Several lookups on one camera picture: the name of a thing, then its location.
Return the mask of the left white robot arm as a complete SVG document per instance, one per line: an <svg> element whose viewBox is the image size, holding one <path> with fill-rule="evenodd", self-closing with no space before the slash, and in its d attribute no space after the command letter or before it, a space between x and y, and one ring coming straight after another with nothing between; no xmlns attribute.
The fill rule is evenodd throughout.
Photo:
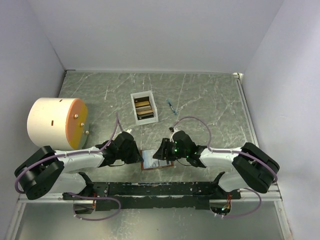
<svg viewBox="0 0 320 240"><path fill-rule="evenodd" d="M114 140L80 150L53 150L49 145L39 148L14 172L16 190L29 200L46 194L73 193L86 200L94 196L94 183L82 172L86 168L111 167L115 161L141 163L143 158L134 137L124 131Z"/></svg>

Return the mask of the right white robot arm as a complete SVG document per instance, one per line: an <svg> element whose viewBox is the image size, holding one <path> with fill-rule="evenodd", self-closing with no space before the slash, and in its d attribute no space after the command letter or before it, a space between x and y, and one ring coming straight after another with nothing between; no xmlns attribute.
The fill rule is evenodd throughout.
<svg viewBox="0 0 320 240"><path fill-rule="evenodd" d="M208 146L195 144L182 130L173 133L170 138L163 138L152 157L172 162L186 159L196 168L229 168L229 172L219 173L213 181L212 193L218 199L244 188L265 194L277 181L280 170L274 159L251 142L237 148L209 149Z"/></svg>

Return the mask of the brown leather card holder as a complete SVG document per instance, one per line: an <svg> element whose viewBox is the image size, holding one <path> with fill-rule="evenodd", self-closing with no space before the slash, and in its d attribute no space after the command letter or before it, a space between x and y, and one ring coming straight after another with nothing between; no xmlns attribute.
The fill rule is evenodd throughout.
<svg viewBox="0 0 320 240"><path fill-rule="evenodd" d="M141 150L140 153L143 158L143 162L141 163L142 171L157 170L174 166L172 161L153 158L153 155L156 153L155 149Z"/></svg>

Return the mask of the white card tray box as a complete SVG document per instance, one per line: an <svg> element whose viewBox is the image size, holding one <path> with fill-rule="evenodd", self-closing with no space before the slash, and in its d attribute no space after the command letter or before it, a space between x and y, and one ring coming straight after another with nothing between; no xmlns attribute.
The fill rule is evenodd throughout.
<svg viewBox="0 0 320 240"><path fill-rule="evenodd" d="M137 126L159 122L158 109L151 90L131 93L130 97Z"/></svg>

